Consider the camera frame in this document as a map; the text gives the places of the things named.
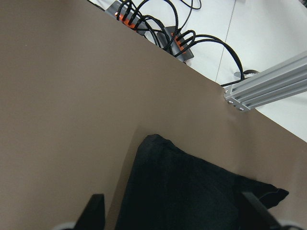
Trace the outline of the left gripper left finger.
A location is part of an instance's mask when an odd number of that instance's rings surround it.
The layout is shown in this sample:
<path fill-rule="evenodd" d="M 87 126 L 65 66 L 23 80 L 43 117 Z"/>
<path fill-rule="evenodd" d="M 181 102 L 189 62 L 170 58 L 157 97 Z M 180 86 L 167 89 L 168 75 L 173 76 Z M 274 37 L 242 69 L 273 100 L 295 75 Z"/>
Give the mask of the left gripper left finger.
<path fill-rule="evenodd" d="M 103 230 L 105 228 L 105 199 L 93 194 L 78 218 L 74 230 Z"/>

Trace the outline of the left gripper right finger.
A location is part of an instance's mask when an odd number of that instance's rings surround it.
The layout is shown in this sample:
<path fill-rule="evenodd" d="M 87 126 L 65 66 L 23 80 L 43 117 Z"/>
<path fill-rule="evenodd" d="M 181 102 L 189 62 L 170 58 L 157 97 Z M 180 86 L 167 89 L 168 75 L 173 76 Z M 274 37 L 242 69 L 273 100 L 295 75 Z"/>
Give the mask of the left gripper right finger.
<path fill-rule="evenodd" d="M 241 193 L 242 230 L 280 230 L 280 223 L 251 192 Z"/>

